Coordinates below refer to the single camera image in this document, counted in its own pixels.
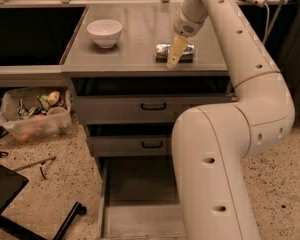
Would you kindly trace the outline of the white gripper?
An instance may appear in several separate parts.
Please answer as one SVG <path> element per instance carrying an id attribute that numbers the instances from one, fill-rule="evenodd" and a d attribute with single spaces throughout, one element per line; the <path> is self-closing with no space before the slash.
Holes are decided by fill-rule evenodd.
<path id="1" fill-rule="evenodd" d="M 179 62 L 188 46 L 188 38 L 195 36 L 202 28 L 203 22 L 192 22 L 186 18 L 181 9 L 178 9 L 173 20 L 174 32 L 177 34 L 170 46 L 167 58 L 167 67 L 173 69 Z"/>

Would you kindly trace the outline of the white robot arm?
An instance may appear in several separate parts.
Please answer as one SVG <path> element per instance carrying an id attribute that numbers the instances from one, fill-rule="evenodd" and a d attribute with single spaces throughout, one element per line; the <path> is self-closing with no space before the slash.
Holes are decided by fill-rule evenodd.
<path id="1" fill-rule="evenodd" d="M 261 240 L 240 161 L 288 135 L 294 104 L 235 0 L 184 0 L 168 67 L 176 66 L 205 20 L 212 23 L 236 99 L 190 108 L 174 124 L 172 158 L 186 240 Z"/>

